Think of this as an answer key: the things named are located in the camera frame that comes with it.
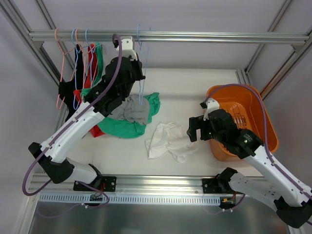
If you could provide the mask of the light blue wire hanger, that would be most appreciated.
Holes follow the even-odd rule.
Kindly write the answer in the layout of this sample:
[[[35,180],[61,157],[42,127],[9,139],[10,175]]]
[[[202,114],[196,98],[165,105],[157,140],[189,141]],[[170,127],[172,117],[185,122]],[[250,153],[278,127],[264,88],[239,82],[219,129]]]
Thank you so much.
[[[146,75],[150,46],[149,46],[149,43],[147,43],[147,52],[146,52],[146,55],[143,56],[142,54],[143,41],[141,40],[140,27],[141,27],[140,24],[138,24],[136,27],[136,37],[137,37],[137,42],[139,46],[139,60],[142,62],[143,74]],[[142,81],[139,82],[139,104],[140,106],[143,105],[144,88],[145,88],[145,80],[143,79]]]

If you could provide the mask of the white tank top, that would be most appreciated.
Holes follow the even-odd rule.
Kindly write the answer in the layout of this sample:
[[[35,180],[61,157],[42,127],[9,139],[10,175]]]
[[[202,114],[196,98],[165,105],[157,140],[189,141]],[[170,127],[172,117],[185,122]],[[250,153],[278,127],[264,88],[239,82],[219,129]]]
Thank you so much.
[[[157,125],[152,138],[145,140],[145,147],[149,160],[172,156],[178,163],[186,162],[197,151],[197,147],[176,123]]]

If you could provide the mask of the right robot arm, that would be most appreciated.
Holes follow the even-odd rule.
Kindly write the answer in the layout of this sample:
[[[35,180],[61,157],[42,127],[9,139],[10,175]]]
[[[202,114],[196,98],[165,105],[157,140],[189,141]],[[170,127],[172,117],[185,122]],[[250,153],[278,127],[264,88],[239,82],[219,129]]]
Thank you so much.
[[[257,169],[269,182],[265,186],[232,168],[216,175],[213,185],[222,193],[239,192],[273,209],[278,217],[293,228],[300,228],[312,216],[312,189],[292,175],[251,130],[240,129],[223,109],[204,116],[189,118],[187,135],[191,142],[214,139],[232,154]]]

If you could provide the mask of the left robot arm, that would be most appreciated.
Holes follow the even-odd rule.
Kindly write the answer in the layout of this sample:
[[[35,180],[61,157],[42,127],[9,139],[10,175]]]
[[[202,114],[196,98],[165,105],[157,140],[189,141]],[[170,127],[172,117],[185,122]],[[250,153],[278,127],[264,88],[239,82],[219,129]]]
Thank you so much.
[[[29,151],[53,183],[73,179],[83,182],[91,191],[100,188],[100,172],[95,166],[75,162],[67,156],[91,128],[125,101],[133,84],[144,78],[139,59],[112,59],[102,80],[89,91],[64,125],[50,139],[29,146]]]

